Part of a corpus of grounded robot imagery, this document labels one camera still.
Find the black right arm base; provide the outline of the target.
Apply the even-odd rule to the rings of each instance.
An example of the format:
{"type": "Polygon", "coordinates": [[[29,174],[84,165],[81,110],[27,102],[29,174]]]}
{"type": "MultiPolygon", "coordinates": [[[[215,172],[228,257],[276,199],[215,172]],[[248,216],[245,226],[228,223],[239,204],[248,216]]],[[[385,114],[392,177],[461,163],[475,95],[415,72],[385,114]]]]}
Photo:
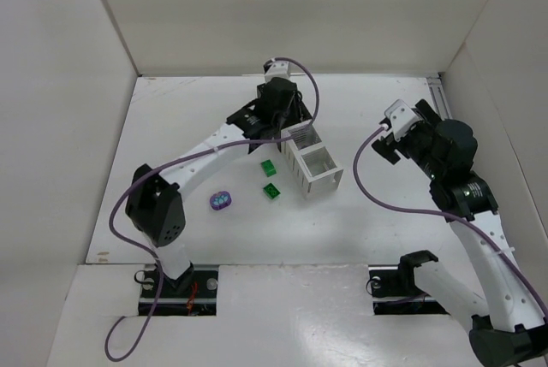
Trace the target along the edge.
{"type": "Polygon", "coordinates": [[[375,316],[448,315],[435,299],[416,287],[415,268],[423,263],[437,262],[427,250],[411,252],[400,257],[398,264],[368,266],[366,292],[372,297],[375,316]]]}

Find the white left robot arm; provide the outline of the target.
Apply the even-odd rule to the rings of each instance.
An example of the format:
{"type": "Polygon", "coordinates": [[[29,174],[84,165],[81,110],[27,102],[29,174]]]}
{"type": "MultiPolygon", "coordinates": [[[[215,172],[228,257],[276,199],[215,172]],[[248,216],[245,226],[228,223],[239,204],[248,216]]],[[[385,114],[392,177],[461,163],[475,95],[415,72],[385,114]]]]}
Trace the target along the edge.
{"type": "Polygon", "coordinates": [[[310,127],[317,114],[308,111],[296,83],[273,76],[257,87],[257,97],[230,115],[226,122],[173,162],[134,172],[123,201],[125,214],[146,238],[159,278],[183,292],[194,277],[194,266],[179,240],[186,227],[185,199],[204,181],[262,145],[280,145],[282,131],[299,123],[310,127]]]}

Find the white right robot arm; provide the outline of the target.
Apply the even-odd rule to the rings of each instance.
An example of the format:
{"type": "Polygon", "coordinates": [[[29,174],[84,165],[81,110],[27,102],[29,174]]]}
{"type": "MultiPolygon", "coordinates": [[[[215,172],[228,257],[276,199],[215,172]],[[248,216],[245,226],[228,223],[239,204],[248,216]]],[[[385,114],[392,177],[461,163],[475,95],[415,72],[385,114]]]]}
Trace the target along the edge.
{"type": "Polygon", "coordinates": [[[432,200],[462,243],[483,293],[460,283],[423,250],[372,272],[374,296],[431,296],[459,322],[484,366],[517,366],[546,356],[547,308],[519,270],[491,188],[473,170],[473,129],[441,119],[425,100],[413,107],[396,100],[382,123],[388,135],[372,148],[392,164],[406,157],[425,173],[432,200]]]}

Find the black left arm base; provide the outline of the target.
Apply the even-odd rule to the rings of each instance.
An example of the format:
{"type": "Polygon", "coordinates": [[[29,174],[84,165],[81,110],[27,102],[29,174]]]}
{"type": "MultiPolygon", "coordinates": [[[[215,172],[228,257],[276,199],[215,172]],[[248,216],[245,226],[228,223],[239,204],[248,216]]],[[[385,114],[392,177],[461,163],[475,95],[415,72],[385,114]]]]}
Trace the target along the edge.
{"type": "MultiPolygon", "coordinates": [[[[179,290],[164,281],[158,302],[152,313],[160,317],[214,317],[217,315],[217,288],[219,267],[198,265],[189,282],[179,290]]],[[[134,273],[134,282],[140,286],[138,314],[146,316],[158,290],[159,276],[155,266],[134,273]]]]}

